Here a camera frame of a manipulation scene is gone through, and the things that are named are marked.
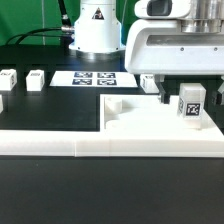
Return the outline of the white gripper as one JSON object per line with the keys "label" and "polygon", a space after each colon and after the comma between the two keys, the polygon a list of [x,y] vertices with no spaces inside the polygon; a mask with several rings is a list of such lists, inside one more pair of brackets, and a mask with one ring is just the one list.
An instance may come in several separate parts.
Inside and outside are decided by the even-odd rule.
{"label": "white gripper", "polygon": [[224,0],[139,0],[134,12],[126,70],[154,74],[163,104],[164,75],[223,75],[212,103],[224,105]]}

